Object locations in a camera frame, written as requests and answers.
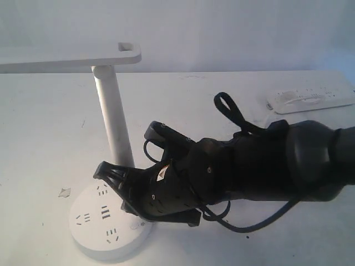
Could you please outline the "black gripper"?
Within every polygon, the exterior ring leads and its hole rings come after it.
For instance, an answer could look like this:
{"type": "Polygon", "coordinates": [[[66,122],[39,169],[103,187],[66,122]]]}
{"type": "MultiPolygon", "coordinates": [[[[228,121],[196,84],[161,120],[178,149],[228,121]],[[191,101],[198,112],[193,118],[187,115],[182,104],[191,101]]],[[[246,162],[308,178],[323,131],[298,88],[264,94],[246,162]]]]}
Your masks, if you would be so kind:
{"type": "Polygon", "coordinates": [[[103,161],[93,174],[123,200],[121,210],[148,222],[189,227],[200,224],[197,196],[205,192],[204,177],[205,163],[199,159],[171,160],[146,169],[103,161]]]}

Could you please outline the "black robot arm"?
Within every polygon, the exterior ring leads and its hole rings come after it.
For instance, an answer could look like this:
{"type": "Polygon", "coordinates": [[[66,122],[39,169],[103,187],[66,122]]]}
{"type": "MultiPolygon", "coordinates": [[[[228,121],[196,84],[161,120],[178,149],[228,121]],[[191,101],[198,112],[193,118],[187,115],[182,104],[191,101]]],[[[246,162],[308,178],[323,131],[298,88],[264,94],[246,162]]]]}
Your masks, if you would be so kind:
{"type": "Polygon", "coordinates": [[[316,121],[278,121],[232,139],[190,140],[154,121],[147,142],[163,150],[153,166],[139,169],[99,164],[94,178],[123,200],[122,209],[149,222],[198,226],[201,219],[249,233],[279,219],[299,202],[327,202],[354,184],[354,128],[333,130],[316,121]],[[253,226],[226,221],[211,205],[233,200],[283,201],[271,217],[253,226]]]}

